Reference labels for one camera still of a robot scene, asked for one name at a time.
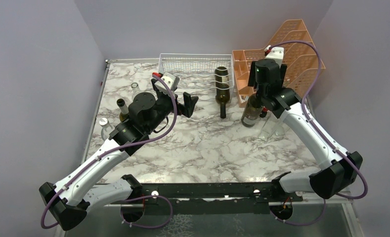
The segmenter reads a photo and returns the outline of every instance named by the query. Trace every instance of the marble table top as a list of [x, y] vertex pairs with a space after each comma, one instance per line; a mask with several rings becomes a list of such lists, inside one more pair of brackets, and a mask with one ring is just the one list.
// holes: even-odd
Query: marble table top
[[[108, 118], [114, 126], [120, 122], [116, 100], [124, 98], [127, 105], [131, 103], [132, 82], [154, 94], [150, 79], [156, 71], [158, 63], [110, 65], [87, 158], [103, 143], [99, 119]], [[258, 138], [264, 120], [244, 127], [240, 122], [243, 108], [239, 108], [235, 94], [227, 106], [227, 118], [221, 119], [214, 90], [185, 91], [200, 97], [192, 117], [179, 116], [166, 137], [145, 144], [100, 183], [115, 182], [125, 174], [132, 174], [141, 183], [263, 182], [287, 171], [315, 169], [313, 156], [292, 130], [264, 142]], [[183, 103], [181, 91], [176, 93]]]

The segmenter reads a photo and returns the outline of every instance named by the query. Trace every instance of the gray wall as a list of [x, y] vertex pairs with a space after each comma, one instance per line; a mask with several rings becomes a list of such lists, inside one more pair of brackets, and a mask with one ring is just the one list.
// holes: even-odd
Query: gray wall
[[[355, 202], [366, 236], [390, 236], [390, 0], [334, 0], [314, 42], [327, 71], [312, 91], [316, 116], [364, 157], [368, 196]], [[353, 193], [362, 192], [359, 180]]]
[[79, 165], [103, 67], [72, 0], [0, 1], [0, 236], [53, 235], [38, 188]]
[[333, 0], [75, 0], [108, 59], [266, 46], [287, 19], [311, 35]]

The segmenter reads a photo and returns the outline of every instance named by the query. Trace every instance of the dark glass bottle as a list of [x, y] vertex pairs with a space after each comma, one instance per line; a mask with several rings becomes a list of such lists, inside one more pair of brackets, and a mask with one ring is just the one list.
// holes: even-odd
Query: dark glass bottle
[[223, 119], [227, 117], [225, 105], [230, 101], [230, 85], [228, 69], [226, 67], [217, 67], [215, 69], [215, 87], [217, 88], [215, 100], [219, 103], [220, 117]]
[[118, 99], [116, 101], [116, 104], [118, 105], [119, 109], [121, 109], [121, 113], [119, 114], [119, 120], [123, 122], [129, 116], [128, 106], [125, 104], [125, 100], [123, 99]]
[[262, 109], [263, 106], [260, 105], [260, 98], [256, 94], [251, 95], [241, 116], [241, 123], [246, 127], [253, 127], [259, 120]]

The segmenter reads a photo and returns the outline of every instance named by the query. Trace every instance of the orange plastic organizer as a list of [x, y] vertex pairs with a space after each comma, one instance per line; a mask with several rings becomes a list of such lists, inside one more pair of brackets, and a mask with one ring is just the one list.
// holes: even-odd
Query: orange plastic organizer
[[[285, 21], [265, 47], [287, 40], [303, 40], [314, 45], [302, 19]], [[240, 107], [244, 107], [248, 97], [254, 93], [253, 88], [247, 86], [250, 66], [252, 61], [264, 58], [265, 47], [255, 50], [233, 50], [234, 75]], [[294, 89], [302, 97], [317, 74], [317, 55], [310, 47], [301, 43], [285, 44], [282, 47], [285, 49], [283, 63], [288, 65], [284, 86]]]

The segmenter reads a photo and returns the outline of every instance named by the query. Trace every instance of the wire rack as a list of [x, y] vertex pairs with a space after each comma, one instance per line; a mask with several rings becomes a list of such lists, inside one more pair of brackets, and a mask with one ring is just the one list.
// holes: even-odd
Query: wire rack
[[[215, 69], [226, 67], [228, 82], [215, 80]], [[200, 100], [214, 100], [215, 90], [229, 90], [230, 98], [234, 91], [234, 67], [231, 54], [160, 54], [160, 73], [171, 73], [180, 77], [178, 90], [190, 90], [203, 95]], [[216, 82], [228, 84], [228, 88], [216, 87]]]

